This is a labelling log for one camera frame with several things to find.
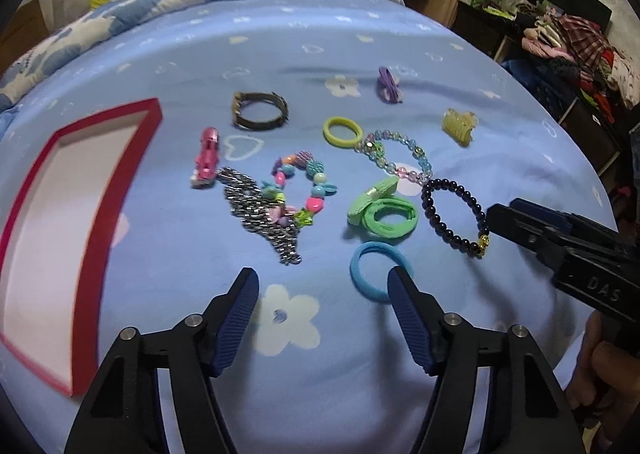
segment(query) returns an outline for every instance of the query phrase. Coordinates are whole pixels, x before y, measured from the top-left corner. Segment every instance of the green star bead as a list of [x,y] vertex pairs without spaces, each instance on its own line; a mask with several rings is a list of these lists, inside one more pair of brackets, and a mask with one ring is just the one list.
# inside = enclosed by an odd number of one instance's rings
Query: green star bead
[[298,228],[307,227],[314,224],[314,213],[307,209],[302,209],[293,214],[293,221]]

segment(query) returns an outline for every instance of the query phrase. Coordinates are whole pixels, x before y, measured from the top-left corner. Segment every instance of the brown bracelet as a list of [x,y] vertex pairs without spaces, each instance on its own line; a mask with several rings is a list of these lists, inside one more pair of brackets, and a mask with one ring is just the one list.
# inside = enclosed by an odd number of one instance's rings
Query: brown bracelet
[[[267,120],[265,122],[254,122],[253,120],[247,120],[241,114],[242,104],[244,102],[251,102],[256,100],[262,100],[270,102],[280,110],[280,116],[273,120]],[[289,119],[289,107],[284,98],[276,93],[241,93],[236,92],[234,99],[231,102],[231,120],[236,127],[242,127],[249,130],[270,130],[281,127]]]

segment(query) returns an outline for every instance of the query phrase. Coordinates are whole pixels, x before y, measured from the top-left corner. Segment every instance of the blue hair tie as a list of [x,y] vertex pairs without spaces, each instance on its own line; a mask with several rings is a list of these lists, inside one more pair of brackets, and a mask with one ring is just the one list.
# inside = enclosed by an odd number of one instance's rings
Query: blue hair tie
[[364,280],[360,273],[360,257],[368,252],[378,252],[389,258],[391,258],[396,264],[402,266],[409,276],[414,276],[414,271],[409,264],[409,261],[398,250],[390,244],[381,243],[380,241],[369,241],[369,243],[361,244],[351,257],[351,263],[349,264],[349,271],[351,272],[351,279],[358,291],[367,299],[373,302],[379,302],[380,304],[390,304],[389,296],[385,290],[379,290],[374,288],[367,281]]

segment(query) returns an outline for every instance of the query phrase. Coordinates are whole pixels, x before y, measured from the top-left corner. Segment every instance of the black bead bracelet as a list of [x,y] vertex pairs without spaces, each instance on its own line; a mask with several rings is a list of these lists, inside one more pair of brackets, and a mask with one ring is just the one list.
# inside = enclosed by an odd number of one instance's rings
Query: black bead bracelet
[[[469,205],[478,222],[477,241],[471,242],[462,239],[456,235],[453,230],[447,228],[447,225],[441,220],[433,204],[431,193],[433,193],[434,190],[455,192],[462,198],[462,201]],[[486,226],[486,214],[482,212],[482,207],[478,204],[478,200],[471,195],[471,192],[465,190],[462,185],[458,185],[455,181],[448,179],[429,180],[422,187],[422,208],[424,209],[424,215],[431,221],[431,225],[436,229],[436,233],[442,236],[445,243],[449,243],[452,248],[460,250],[460,252],[464,254],[470,253],[476,257],[484,256],[484,252],[489,246],[489,228]]]

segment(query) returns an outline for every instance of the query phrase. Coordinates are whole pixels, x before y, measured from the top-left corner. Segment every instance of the pile of clothes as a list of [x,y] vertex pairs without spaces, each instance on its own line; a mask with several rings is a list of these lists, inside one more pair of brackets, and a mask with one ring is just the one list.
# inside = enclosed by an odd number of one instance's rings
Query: pile of clothes
[[[612,104],[622,103],[631,110],[640,104],[640,70],[623,51],[613,48],[600,27],[581,17],[557,15],[554,8],[518,7],[516,25],[522,30],[522,48],[531,56],[529,67],[504,63],[554,117],[561,116],[572,90],[550,80],[549,72],[574,88],[580,88],[586,101],[597,106],[610,123]],[[523,77],[522,73],[531,76]]]

